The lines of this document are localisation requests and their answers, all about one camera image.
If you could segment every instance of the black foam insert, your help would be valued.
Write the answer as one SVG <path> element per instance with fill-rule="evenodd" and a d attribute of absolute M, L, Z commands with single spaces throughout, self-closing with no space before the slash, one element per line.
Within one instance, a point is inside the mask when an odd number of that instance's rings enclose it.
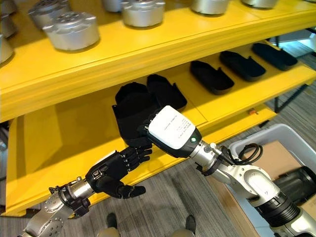
<path fill-rule="evenodd" d="M 223 95 L 229 92 L 235 84 L 221 68 L 216 70 L 208 63 L 192 61 L 190 71 L 197 80 L 215 95 Z"/>
<path fill-rule="evenodd" d="M 177 86 L 171 85 L 166 78 L 150 75 L 147 84 L 148 87 L 136 82 L 122 86 L 115 96 L 117 104 L 112 106 L 119 133 L 132 147 L 151 144 L 137 129 L 156 110 L 166 105 L 180 110 L 187 104 Z"/>
<path fill-rule="evenodd" d="M 251 56 L 244 58 L 238 53 L 223 51 L 220 54 L 220 60 L 246 81 L 259 80 L 266 73 L 266 69 L 253 60 Z"/>
<path fill-rule="evenodd" d="M 157 74 L 147 77 L 147 88 L 150 93 L 154 94 L 161 107 L 170 105 L 176 110 L 182 110 L 187 104 L 186 98 L 174 83 L 171 85 L 169 81 Z"/>
<path fill-rule="evenodd" d="M 295 57 L 283 49 L 277 50 L 264 43 L 254 43 L 252 51 L 282 71 L 290 70 L 298 62 Z"/>
<path fill-rule="evenodd" d="M 125 143 L 132 147 L 151 144 L 145 136 L 138 133 L 137 128 L 159 108 L 156 97 L 148 92 L 145 85 L 133 82 L 122 86 L 115 99 L 117 105 L 112 108 Z"/>

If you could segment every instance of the shelf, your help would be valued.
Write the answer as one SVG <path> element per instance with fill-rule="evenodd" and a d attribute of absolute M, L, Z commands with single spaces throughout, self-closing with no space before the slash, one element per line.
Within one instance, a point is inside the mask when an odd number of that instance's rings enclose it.
<path fill-rule="evenodd" d="M 261 79 L 256 82 L 244 81 L 223 65 L 219 60 L 219 53 L 199 59 L 209 63 L 214 68 L 221 67 L 235 82 L 232 90 L 224 96 L 209 93 L 190 73 L 190 63 L 164 70 L 158 74 L 168 78 L 170 82 L 176 82 L 186 98 L 192 102 L 210 125 L 316 79 L 316 71 L 302 63 L 298 63 L 289 71 L 280 71 L 254 54 L 251 47 L 252 44 L 248 44 L 233 48 L 230 51 L 237 52 L 244 57 L 251 56 L 267 70 Z"/>
<path fill-rule="evenodd" d="M 5 215 L 23 215 L 26 208 L 48 198 L 48 187 L 63 185 L 79 175 L 84 176 L 105 154 L 125 147 L 123 140 L 117 137 L 113 115 L 106 111 L 109 106 L 107 109 L 100 106 L 104 106 L 106 100 L 95 101 L 102 96 L 101 92 L 95 92 L 83 96 L 85 98 L 63 102 L 13 120 L 10 128 Z M 188 104 L 184 115 L 193 123 L 202 123 L 198 128 L 205 133 L 203 127 L 207 123 L 190 106 Z M 212 140 L 206 137 L 206 140 L 223 141 L 275 115 L 264 105 L 256 109 L 258 115 L 250 116 L 244 112 L 236 116 L 237 121 L 232 118 L 218 124 L 217 132 L 214 133 L 217 135 L 212 136 Z M 151 160 L 129 173 L 123 182 L 134 185 L 183 160 L 175 159 L 154 147 Z M 107 197 L 105 194 L 96 194 L 90 201 L 95 204 Z"/>
<path fill-rule="evenodd" d="M 275 114 L 260 104 L 316 78 L 316 72 L 303 64 L 287 72 L 279 71 L 253 55 L 250 45 L 233 51 L 243 56 L 252 55 L 267 69 L 263 78 L 257 82 L 243 81 L 220 64 L 217 54 L 201 60 L 214 67 L 222 66 L 235 82 L 232 90 L 222 96 L 212 95 L 201 86 L 191 76 L 189 63 L 158 73 L 177 83 L 188 100 L 183 114 L 198 126 L 209 142 L 221 142 L 270 119 Z M 145 83 L 146 78 L 134 81 Z M 121 86 L 99 90 L 13 120 L 9 134 L 6 215 L 22 215 L 27 207 L 47 198 L 48 187 L 84 176 L 88 168 L 105 154 L 126 146 L 119 137 L 111 108 Z M 249 116 L 245 111 L 256 105 L 258 115 Z M 135 184 L 180 161 L 155 151 L 150 162 L 142 164 L 124 181 Z M 95 195 L 91 202 L 105 197 Z"/>
<path fill-rule="evenodd" d="M 164 22 L 138 30 L 120 15 L 105 13 L 100 0 L 73 0 L 74 10 L 97 16 L 101 41 L 90 50 L 55 50 L 27 16 L 36 0 L 13 15 L 19 32 L 9 39 L 14 58 L 0 68 L 0 121 L 165 70 L 194 59 L 316 24 L 316 5 L 280 0 L 272 10 L 232 0 L 226 14 L 206 17 L 188 0 L 167 0 Z"/>

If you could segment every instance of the gray plastic bin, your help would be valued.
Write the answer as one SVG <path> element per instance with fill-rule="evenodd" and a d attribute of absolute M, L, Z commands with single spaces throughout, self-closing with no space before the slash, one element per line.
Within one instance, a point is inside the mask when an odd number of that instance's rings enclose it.
<path fill-rule="evenodd" d="M 233 155 L 237 156 L 247 144 L 257 143 L 259 145 L 264 145 L 277 140 L 291 152 L 301 165 L 309 167 L 316 173 L 316 152 L 303 140 L 303 138 L 300 137 L 300 135 L 285 124 L 272 125 L 243 140 L 230 144 L 229 149 Z M 230 187 L 228 188 L 248 216 L 258 234 L 262 237 L 274 237 L 274 233 L 270 230 L 266 220 L 263 219 L 243 197 L 238 196 Z"/>

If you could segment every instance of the metal cylinder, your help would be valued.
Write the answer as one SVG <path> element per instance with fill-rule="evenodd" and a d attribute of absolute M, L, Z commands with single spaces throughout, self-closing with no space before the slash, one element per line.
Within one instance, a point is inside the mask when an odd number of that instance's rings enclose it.
<path fill-rule="evenodd" d="M 159 24 L 163 19 L 163 0 L 127 0 L 122 2 L 123 22 L 134 27 Z"/>
<path fill-rule="evenodd" d="M 103 8 L 109 12 L 121 11 L 122 0 L 102 0 Z"/>
<path fill-rule="evenodd" d="M 13 0 L 0 0 L 2 14 L 12 14 L 17 11 L 17 6 Z"/>
<path fill-rule="evenodd" d="M 202 14 L 223 14 L 229 0 L 193 0 L 191 10 Z"/>
<path fill-rule="evenodd" d="M 8 60 L 13 54 L 13 49 L 6 41 L 4 35 L 0 34 L 0 64 Z"/>
<path fill-rule="evenodd" d="M 8 38 L 17 31 L 16 26 L 11 20 L 9 14 L 2 14 L 0 18 L 1 34 L 3 34 L 4 37 Z"/>
<path fill-rule="evenodd" d="M 40 0 L 28 12 L 35 26 L 42 29 L 52 19 L 71 11 L 68 0 Z"/>
<path fill-rule="evenodd" d="M 67 12 L 43 27 L 55 48 L 78 50 L 86 48 L 99 39 L 96 17 L 86 12 Z"/>
<path fill-rule="evenodd" d="M 241 0 L 244 4 L 257 8 L 273 8 L 278 0 Z"/>

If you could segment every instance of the cardboard box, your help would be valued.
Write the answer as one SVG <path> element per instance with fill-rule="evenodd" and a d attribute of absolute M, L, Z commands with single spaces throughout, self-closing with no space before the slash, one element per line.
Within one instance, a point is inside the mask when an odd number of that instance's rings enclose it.
<path fill-rule="evenodd" d="M 262 157 L 253 165 L 263 168 L 269 173 L 273 180 L 283 173 L 301 167 L 300 163 L 297 162 L 297 160 L 280 142 L 271 142 L 263 147 L 264 152 Z M 214 193 L 231 219 L 239 235 L 242 237 L 260 237 L 226 185 L 215 180 L 211 176 L 207 176 L 206 179 L 214 190 Z M 310 198 L 301 207 L 314 219 L 316 219 L 316 195 Z"/>

